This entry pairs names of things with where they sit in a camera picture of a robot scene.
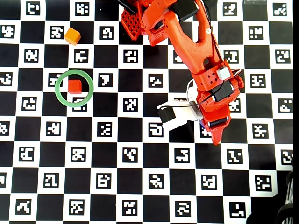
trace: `checkerboard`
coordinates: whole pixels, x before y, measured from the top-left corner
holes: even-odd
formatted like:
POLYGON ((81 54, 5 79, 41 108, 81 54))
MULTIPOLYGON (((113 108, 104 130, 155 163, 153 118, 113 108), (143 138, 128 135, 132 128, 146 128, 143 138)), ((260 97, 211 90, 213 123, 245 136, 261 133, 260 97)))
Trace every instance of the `checkerboard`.
MULTIPOLYGON (((205 2, 245 82, 217 146, 199 122, 163 130, 156 107, 191 74, 168 40, 131 41, 116 1, 0 0, 0 224, 272 223, 292 169, 292 2, 205 2), (85 106, 55 97, 69 69, 93 79, 85 106)), ((181 25, 197 41, 198 21, 181 25)), ((69 79, 79 102, 88 85, 69 79)))

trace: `black object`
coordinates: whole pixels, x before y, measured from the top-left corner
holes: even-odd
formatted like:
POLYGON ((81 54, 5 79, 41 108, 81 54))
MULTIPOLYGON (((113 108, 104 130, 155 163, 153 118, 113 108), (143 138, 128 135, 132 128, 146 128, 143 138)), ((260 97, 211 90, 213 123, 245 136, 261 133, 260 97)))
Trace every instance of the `black object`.
POLYGON ((162 123, 166 123, 176 118, 172 107, 166 107, 165 109, 159 109, 158 114, 161 118, 162 123))
MULTIPOLYGON (((214 94, 216 94, 221 88, 222 88, 222 86, 223 86, 223 84, 224 84, 224 82, 222 82, 219 86, 219 88, 216 90, 216 91, 214 91, 214 94)), ((198 106, 198 105, 201 105, 202 103, 204 103, 204 102, 206 102, 209 98, 211 98, 213 96, 213 94, 211 94, 210 96, 208 96, 207 98, 205 98, 204 100, 202 100, 202 101, 200 101, 199 103, 197 103, 197 104, 195 104, 195 103, 191 103, 190 102, 190 105, 188 105, 188 106, 162 106, 160 109, 162 109, 162 108, 166 108, 166 107, 189 107, 189 106, 198 106)))
POLYGON ((293 171, 291 171, 288 176, 286 176, 286 179, 285 179, 285 182, 286 182, 286 185, 289 186, 290 182, 292 181, 293 179, 293 171))
POLYGON ((234 90, 231 87, 230 81, 224 82, 223 86, 220 89, 219 86, 220 85, 210 90, 211 94, 215 97, 216 102, 229 97, 234 92, 234 90))
POLYGON ((177 0, 169 8, 178 15, 179 22, 183 22, 198 12, 194 0, 177 0))
POLYGON ((209 19, 209 23, 210 23, 210 26, 211 26, 211 13, 210 13, 210 10, 208 8, 208 6, 206 5, 205 1, 203 1, 204 5, 205 5, 205 9, 206 9, 206 13, 207 13, 207 18, 209 19))
POLYGON ((162 25, 163 25, 162 20, 160 20, 160 21, 154 26, 154 28, 155 28, 156 30, 158 30, 162 25))
POLYGON ((222 119, 219 119, 219 120, 216 120, 216 121, 213 121, 210 123, 210 126, 209 127, 214 127, 216 125, 220 125, 222 123, 225 123, 227 122, 228 118, 222 118, 222 119))
POLYGON ((128 3, 126 0, 117 0, 118 3, 123 6, 129 13, 136 14, 138 12, 137 8, 128 3))
POLYGON ((276 216, 274 224, 281 224, 287 218, 293 217, 293 214, 294 214, 293 203, 285 204, 278 211, 278 214, 276 216))

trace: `green circle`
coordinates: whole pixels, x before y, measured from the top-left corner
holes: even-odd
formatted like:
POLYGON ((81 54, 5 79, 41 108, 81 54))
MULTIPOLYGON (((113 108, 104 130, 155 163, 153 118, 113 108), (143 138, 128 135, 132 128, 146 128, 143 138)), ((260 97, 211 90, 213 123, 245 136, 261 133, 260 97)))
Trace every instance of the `green circle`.
POLYGON ((57 99, 59 100, 60 103, 62 103, 65 106, 69 106, 69 107, 81 107, 84 106, 85 104, 87 104, 87 102, 91 99, 91 97, 93 96, 93 80, 92 78, 90 78, 90 76, 79 69, 72 69, 72 70, 68 70, 65 73, 61 74, 61 76, 57 79, 56 83, 55 83, 55 95, 57 97, 57 99), (89 92, 87 94, 87 97, 85 97, 82 101, 77 102, 77 103, 73 103, 73 102, 69 102, 67 101, 60 92, 60 84, 62 83, 62 80, 70 75, 80 75, 83 78, 86 79, 88 86, 89 86, 89 92))

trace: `orange cube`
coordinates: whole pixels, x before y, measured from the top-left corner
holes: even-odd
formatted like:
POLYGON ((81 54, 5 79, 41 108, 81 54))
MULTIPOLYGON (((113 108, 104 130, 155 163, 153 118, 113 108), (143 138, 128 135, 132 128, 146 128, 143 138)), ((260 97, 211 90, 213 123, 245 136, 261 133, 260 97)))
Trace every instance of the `orange cube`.
POLYGON ((68 92, 70 94, 81 94, 82 82, 80 80, 69 80, 68 92))
POLYGON ((79 40, 81 39, 81 35, 78 31, 74 30, 73 28, 69 28, 69 30, 64 35, 65 40, 76 46, 79 40))

